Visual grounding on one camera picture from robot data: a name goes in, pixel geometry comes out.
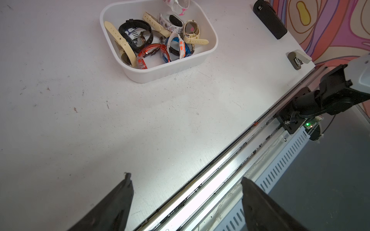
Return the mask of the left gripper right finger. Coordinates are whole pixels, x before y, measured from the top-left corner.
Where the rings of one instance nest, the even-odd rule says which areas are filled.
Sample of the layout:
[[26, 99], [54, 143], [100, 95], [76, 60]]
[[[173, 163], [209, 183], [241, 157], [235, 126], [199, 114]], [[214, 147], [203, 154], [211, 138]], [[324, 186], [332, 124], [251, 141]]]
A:
[[242, 206], [249, 231], [306, 231], [307, 228], [294, 219], [257, 184], [242, 178]]

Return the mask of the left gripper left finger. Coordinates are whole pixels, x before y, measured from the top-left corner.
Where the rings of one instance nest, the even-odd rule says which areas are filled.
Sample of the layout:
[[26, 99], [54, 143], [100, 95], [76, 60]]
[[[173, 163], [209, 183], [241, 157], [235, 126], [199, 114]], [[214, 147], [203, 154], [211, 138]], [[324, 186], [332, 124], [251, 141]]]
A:
[[134, 197], [131, 174], [122, 180], [70, 231], [124, 231]]

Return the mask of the red translucent watch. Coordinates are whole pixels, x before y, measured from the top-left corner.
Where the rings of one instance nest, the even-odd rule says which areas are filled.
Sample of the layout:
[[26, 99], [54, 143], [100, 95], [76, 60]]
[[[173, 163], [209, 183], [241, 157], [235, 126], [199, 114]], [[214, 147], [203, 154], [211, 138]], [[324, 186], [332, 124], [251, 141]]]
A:
[[171, 61], [170, 55], [167, 51], [167, 46], [159, 43], [150, 44], [146, 46], [141, 52], [137, 55], [137, 65], [139, 69], [147, 69], [146, 63], [144, 59], [149, 56], [153, 56], [158, 52], [162, 53], [162, 57], [165, 63], [169, 63]]

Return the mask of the beige long strap watch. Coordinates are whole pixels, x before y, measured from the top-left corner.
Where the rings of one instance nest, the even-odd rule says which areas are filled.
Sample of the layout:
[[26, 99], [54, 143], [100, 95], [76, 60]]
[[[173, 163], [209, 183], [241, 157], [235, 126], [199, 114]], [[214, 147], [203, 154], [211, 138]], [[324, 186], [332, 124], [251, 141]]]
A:
[[128, 56], [131, 66], [137, 66], [137, 59], [136, 54], [134, 53], [133, 49], [126, 41], [126, 39], [119, 33], [119, 31], [113, 26], [113, 24], [109, 21], [104, 22], [105, 28], [110, 32], [113, 36], [117, 44], [125, 51], [125, 54]]

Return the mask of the white orange strap watch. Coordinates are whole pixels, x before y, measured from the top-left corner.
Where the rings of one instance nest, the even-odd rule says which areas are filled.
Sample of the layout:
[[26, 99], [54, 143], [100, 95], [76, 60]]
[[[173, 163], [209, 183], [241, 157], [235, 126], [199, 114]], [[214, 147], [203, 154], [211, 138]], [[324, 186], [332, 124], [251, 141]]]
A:
[[177, 43], [178, 43], [178, 48], [177, 48], [177, 51], [178, 51], [178, 57], [179, 59], [183, 59], [185, 58], [186, 56], [186, 45], [185, 45], [185, 42], [183, 41], [183, 39], [181, 38], [181, 36], [177, 33], [177, 32], [172, 32], [171, 35], [168, 37], [167, 39], [167, 43], [166, 43], [166, 48], [167, 48], [167, 52], [169, 54], [171, 54], [171, 49], [175, 50], [175, 48], [172, 48], [171, 44], [172, 44], [172, 41], [174, 39], [177, 39]]

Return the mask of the black smart watch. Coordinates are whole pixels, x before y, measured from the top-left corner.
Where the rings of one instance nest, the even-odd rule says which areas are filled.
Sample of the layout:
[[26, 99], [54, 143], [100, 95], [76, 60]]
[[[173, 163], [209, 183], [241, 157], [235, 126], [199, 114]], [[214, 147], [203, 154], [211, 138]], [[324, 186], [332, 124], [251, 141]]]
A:
[[[149, 37], [145, 42], [136, 42], [141, 32], [148, 32]], [[140, 53], [145, 47], [153, 42], [153, 31], [151, 25], [144, 20], [129, 19], [119, 27], [119, 33], [128, 42], [135, 53]]]

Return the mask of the cream strap gold watch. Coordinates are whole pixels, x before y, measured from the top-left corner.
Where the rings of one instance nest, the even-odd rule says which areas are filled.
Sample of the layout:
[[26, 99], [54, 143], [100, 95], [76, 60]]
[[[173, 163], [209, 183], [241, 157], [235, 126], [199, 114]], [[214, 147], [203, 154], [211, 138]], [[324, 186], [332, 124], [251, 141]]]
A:
[[183, 27], [183, 40], [187, 44], [207, 45], [207, 39], [200, 38], [200, 27], [195, 20], [188, 20]]

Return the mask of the white pink strap watch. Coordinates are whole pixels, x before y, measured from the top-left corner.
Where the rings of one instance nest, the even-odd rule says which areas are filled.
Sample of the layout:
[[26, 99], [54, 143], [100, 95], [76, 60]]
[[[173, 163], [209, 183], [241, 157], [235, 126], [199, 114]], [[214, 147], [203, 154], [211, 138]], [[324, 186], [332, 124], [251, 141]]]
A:
[[179, 16], [183, 16], [190, 6], [190, 0], [163, 0], [163, 2]]

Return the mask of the brown strap watch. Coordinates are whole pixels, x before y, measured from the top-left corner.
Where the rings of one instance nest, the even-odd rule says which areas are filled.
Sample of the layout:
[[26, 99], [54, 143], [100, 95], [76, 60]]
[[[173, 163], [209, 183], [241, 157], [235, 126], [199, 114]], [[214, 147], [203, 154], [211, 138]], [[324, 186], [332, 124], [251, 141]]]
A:
[[[159, 32], [157, 32], [155, 30], [153, 30], [152, 33], [153, 33], [152, 44], [153, 43], [161, 43], [164, 36], [162, 36]], [[149, 40], [149, 37], [150, 37], [150, 32], [149, 31], [145, 30], [145, 31], [140, 32], [139, 37], [137, 38], [137, 40], [135, 42], [136, 46], [140, 47], [140, 46], [144, 45]]]

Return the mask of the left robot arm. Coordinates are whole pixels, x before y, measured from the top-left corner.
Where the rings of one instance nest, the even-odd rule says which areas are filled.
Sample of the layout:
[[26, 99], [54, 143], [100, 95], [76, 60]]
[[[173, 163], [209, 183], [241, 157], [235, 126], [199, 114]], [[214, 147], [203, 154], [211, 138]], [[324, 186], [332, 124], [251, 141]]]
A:
[[268, 193], [308, 143], [314, 119], [337, 115], [370, 98], [369, 55], [311, 71], [238, 138], [139, 224], [139, 231], [217, 228], [235, 206], [238, 222], [267, 230], [301, 230]]

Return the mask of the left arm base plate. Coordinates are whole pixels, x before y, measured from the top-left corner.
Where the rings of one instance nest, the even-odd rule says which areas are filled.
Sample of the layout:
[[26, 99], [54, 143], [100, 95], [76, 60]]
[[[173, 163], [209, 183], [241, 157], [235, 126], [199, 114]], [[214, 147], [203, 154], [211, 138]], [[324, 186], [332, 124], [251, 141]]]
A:
[[288, 101], [275, 115], [281, 126], [290, 134], [294, 134], [305, 122], [305, 118], [299, 117], [299, 111], [294, 108], [293, 102], [296, 98], [310, 93], [309, 87], [303, 87]]

